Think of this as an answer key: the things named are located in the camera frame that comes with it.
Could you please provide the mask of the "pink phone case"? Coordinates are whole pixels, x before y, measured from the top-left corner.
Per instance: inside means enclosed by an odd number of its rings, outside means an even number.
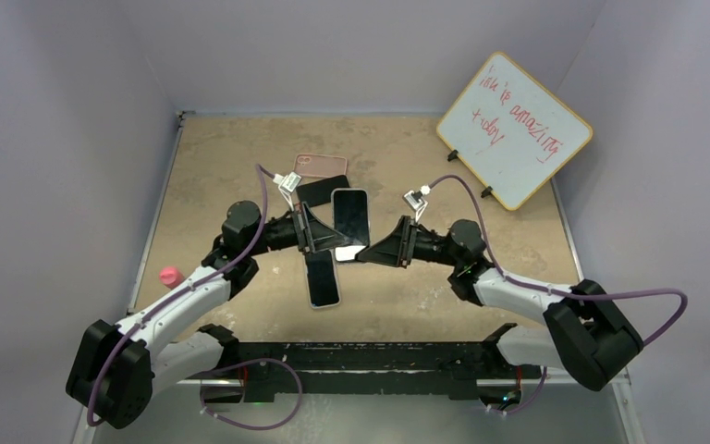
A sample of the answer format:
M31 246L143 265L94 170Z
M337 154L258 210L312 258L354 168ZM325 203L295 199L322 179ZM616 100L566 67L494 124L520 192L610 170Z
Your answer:
M326 179L347 173L345 157L327 154L298 154L293 171L304 178Z

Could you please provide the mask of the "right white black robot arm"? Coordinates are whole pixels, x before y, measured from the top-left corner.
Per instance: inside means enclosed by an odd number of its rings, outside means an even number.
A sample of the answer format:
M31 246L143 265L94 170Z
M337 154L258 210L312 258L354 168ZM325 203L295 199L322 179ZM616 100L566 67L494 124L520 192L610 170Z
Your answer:
M474 221L460 219L442 236L403 216L393 232L356 259L402 268L413 260L449 265L447 281L459 299L538 323L537 328L511 327L484 348L482 363L493 376L517 365L554 367L599 391L643 350L638 331L597 283L583 280L565 287L531 280L519 285L498 272L485 249Z

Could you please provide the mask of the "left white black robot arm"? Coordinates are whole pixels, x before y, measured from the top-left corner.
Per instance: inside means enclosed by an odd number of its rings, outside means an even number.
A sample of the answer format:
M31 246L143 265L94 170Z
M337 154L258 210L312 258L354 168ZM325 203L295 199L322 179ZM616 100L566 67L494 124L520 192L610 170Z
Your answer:
M306 204L272 219L252 201L232 204L212 250L189 278L149 307L114 324L98 320L85 330L67 394L85 406L89 426L120 429L169 385L203 372L233 375L246 362L230 330L206 325L183 342L176 337L246 288L259 270L254 255L289 247L308 255L354 242Z

